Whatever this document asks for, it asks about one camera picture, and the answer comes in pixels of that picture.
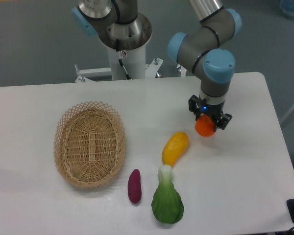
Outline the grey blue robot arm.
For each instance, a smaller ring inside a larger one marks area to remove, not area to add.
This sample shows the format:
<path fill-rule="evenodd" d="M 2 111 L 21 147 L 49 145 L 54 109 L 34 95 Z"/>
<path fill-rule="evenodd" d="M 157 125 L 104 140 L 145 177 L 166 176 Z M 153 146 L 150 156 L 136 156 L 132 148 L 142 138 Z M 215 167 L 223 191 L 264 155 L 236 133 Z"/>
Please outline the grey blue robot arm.
<path fill-rule="evenodd" d="M 242 27 L 240 15 L 219 0 L 190 2 L 201 25 L 192 35 L 176 33 L 167 45 L 168 56 L 200 79 L 200 93 L 189 101 L 196 118 L 207 116 L 213 129 L 225 129 L 232 119 L 223 112 L 235 70 L 235 58 L 221 45 Z M 81 0 L 72 9 L 77 25 L 88 36 L 98 36 L 107 48 L 114 80 L 146 78 L 146 45 L 151 39 L 149 19 L 135 0 Z"/>

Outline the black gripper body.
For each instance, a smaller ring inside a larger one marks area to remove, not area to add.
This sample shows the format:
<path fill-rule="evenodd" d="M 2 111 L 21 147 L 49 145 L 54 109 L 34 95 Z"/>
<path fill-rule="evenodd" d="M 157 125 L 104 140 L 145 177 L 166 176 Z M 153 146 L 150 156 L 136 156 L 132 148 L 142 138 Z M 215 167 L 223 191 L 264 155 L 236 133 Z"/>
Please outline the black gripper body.
<path fill-rule="evenodd" d="M 198 107 L 205 115 L 209 116 L 213 122 L 218 122 L 223 113 L 223 106 L 226 95 L 212 97 L 200 91 Z"/>

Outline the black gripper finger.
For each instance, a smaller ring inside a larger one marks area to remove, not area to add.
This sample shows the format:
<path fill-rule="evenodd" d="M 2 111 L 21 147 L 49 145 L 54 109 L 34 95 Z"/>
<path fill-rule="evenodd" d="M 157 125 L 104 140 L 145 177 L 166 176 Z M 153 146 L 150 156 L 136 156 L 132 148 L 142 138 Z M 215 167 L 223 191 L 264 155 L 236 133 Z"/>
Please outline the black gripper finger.
<path fill-rule="evenodd" d="M 202 100 L 196 95 L 192 95 L 188 100 L 189 111 L 195 115 L 197 120 L 203 113 Z"/>
<path fill-rule="evenodd" d="M 214 132 L 216 132 L 217 129 L 224 130 L 232 118 L 232 115 L 225 113 L 220 113 L 216 116 L 213 116 Z"/>

